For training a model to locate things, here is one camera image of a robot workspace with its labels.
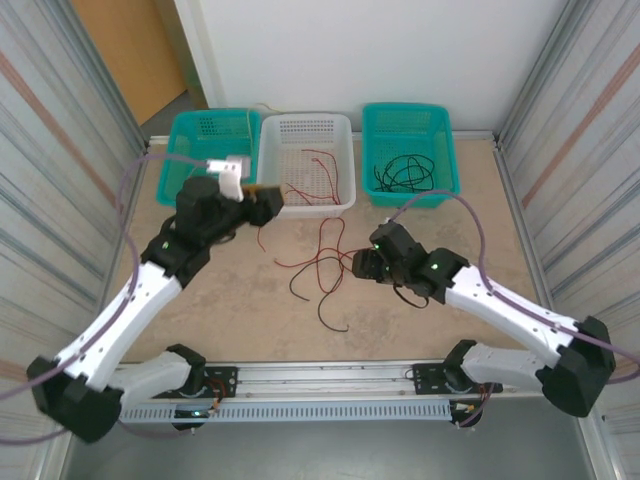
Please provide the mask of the white plastic basket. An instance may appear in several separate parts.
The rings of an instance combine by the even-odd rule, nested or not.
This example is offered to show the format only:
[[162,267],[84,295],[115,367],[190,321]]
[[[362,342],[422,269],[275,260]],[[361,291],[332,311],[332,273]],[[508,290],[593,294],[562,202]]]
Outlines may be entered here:
[[266,118],[261,127],[257,182],[281,188],[280,220],[341,216],[356,201],[350,120],[329,113]]

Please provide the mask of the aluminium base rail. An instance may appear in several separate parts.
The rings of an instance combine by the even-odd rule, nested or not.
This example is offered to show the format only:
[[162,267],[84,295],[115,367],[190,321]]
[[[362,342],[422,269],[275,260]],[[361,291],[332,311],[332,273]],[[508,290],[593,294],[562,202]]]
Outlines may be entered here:
[[[235,398],[284,400],[393,399],[416,396],[410,367],[439,360],[336,362],[209,362],[239,369]],[[421,395],[479,398],[484,394]]]

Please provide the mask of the grey metal shelf panel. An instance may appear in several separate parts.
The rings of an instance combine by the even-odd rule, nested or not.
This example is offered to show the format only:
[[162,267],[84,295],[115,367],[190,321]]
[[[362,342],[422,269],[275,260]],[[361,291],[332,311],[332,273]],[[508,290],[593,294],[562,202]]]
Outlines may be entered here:
[[577,420],[540,398],[489,401],[472,429],[438,421],[209,424],[71,444],[62,480],[596,480]]

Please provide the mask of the teal plastic basket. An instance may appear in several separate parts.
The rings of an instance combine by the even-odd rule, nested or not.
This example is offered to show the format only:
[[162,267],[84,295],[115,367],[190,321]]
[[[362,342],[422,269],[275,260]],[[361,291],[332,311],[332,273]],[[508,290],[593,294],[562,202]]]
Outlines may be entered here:
[[362,110],[362,186],[372,205],[436,208],[460,192],[448,111],[417,103],[373,103]]
[[[212,109],[183,112],[172,124],[167,145],[169,154],[193,160],[225,159],[229,155],[251,157],[250,176],[244,184],[257,182],[262,117],[254,110]],[[203,176],[204,168],[167,158],[156,191],[159,204],[173,207],[184,181]]]

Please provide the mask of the aluminium frame post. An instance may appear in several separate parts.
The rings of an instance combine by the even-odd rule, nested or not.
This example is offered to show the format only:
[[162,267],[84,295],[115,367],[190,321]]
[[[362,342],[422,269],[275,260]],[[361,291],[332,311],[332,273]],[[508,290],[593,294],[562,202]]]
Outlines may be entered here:
[[132,0],[71,0],[85,36],[88,61],[97,79],[100,91],[107,97],[109,112],[137,152],[149,148],[136,116],[134,102],[129,100],[139,93],[137,85],[141,75],[141,46],[133,26],[134,8],[126,5]]
[[529,74],[526,77],[524,84],[522,85],[518,95],[516,96],[512,106],[509,109],[501,127],[495,131],[494,139],[497,148],[501,147],[509,130],[512,129],[516,123],[516,120],[521,116],[525,110],[525,104],[528,100],[531,100],[534,95],[534,91],[537,88],[537,84],[541,81],[543,76],[543,68],[550,62],[552,54],[558,49],[560,37],[565,29],[565,24],[571,19],[574,6],[577,0],[565,0],[563,8],[560,11],[560,15],[556,20],[553,28],[551,29],[547,39],[545,40],[543,47],[537,56]]

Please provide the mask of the white door frame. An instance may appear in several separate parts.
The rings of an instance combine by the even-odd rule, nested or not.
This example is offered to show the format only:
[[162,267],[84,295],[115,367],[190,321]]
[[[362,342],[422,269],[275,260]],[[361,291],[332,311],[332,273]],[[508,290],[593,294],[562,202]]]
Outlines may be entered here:
[[174,4],[207,106],[228,107],[213,40],[207,28],[204,0],[174,0]]

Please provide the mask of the aluminium table side rail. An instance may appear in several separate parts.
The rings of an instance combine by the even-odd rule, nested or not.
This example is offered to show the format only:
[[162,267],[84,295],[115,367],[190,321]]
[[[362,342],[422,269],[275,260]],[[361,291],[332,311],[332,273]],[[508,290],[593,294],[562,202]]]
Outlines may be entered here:
[[[524,209],[521,206],[521,202],[513,185],[506,160],[498,147],[493,150],[493,156],[505,190],[507,203],[524,253],[537,300],[542,306],[555,309],[550,289],[544,277],[541,261],[538,259],[533,240],[529,233]],[[616,451],[612,450],[610,438],[605,431],[606,425],[598,408],[594,406],[587,417],[578,419],[578,424],[586,446],[587,457],[596,480],[624,480],[619,460],[615,456]]]
[[[122,216],[126,228],[131,224],[146,169],[147,166],[145,164],[138,166],[132,171],[126,181],[126,186],[129,188],[129,192],[127,195],[122,195],[122,204],[120,208],[120,215]],[[119,236],[118,243],[116,244],[116,249],[113,254],[113,263],[106,277],[104,288],[96,310],[97,313],[99,313],[113,298],[112,289],[115,288],[116,291],[119,291],[122,287],[122,281],[118,280],[118,275],[123,255],[127,249],[128,247],[126,246],[125,240],[122,236]],[[72,440],[73,437],[70,433],[64,433],[50,440],[48,443],[44,443],[39,448],[41,455],[37,473],[31,476],[31,480],[59,480],[62,470],[64,469],[67,451]]]

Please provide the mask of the wooden door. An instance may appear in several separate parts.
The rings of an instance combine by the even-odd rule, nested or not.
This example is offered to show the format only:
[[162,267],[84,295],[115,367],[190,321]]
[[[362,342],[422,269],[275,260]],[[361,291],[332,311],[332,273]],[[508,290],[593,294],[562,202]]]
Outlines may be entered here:
[[71,0],[136,121],[186,90],[156,0]]

